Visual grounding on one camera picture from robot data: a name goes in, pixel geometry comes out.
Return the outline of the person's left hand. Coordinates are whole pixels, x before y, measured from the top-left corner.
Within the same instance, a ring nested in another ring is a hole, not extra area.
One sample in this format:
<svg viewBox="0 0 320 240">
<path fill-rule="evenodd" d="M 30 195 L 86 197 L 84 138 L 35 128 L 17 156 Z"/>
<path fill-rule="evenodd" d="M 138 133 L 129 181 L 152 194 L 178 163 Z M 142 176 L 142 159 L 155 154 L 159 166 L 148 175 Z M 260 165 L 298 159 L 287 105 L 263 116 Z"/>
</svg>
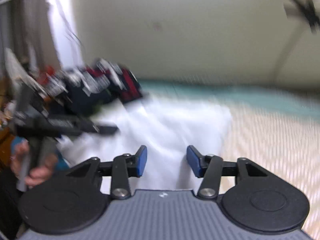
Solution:
<svg viewBox="0 0 320 240">
<path fill-rule="evenodd" d="M 13 154 L 11 155 L 10 168 L 16 178 L 21 180 L 20 171 L 24 156 L 29 153 L 28 141 L 19 138 L 19 142 L 14 145 Z M 55 171 L 58 157 L 56 153 L 47 153 L 46 158 L 41 162 L 38 167 L 30 170 L 29 174 L 25 176 L 23 181 L 27 187 L 35 187 L 44 181 L 47 181 Z"/>
</svg>

